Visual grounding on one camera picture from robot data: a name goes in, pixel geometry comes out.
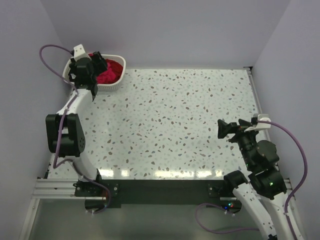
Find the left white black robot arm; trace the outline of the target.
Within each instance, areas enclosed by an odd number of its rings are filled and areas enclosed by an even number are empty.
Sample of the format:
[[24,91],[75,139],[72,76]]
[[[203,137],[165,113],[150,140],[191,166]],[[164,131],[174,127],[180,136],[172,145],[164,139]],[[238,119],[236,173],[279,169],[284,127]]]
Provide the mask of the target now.
[[80,113],[93,102],[98,93],[97,76],[108,69],[106,60],[96,51],[87,54],[82,48],[73,52],[69,64],[68,83],[72,94],[64,107],[45,118],[49,150],[54,154],[52,167],[69,163],[78,175],[79,188],[111,198],[110,190],[101,184],[99,170],[85,152],[86,139]]

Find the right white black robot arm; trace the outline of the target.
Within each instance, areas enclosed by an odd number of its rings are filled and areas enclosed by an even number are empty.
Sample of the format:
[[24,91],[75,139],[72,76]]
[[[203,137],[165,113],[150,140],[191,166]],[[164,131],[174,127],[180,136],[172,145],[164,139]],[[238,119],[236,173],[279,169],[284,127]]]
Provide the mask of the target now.
[[238,145],[250,172],[245,176],[236,170],[225,175],[223,180],[255,221],[263,239],[304,239],[290,208],[296,190],[288,191],[285,179],[276,167],[280,160],[276,145],[268,140],[256,140],[260,131],[277,124],[266,114],[255,114],[251,121],[239,119],[238,122],[226,123],[219,119],[217,124],[217,137],[223,139],[233,135],[228,142]]

